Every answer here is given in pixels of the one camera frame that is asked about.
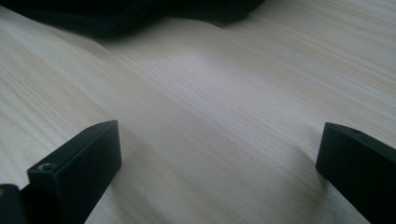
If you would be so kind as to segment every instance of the wooden table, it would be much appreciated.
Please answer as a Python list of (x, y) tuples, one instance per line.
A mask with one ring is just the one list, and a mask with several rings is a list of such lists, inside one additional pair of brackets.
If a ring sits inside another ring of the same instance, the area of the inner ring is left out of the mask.
[(315, 162), (326, 121), (396, 147), (396, 3), (268, 0), (107, 40), (0, 7), (0, 183), (111, 119), (123, 165), (87, 223), (367, 223)]

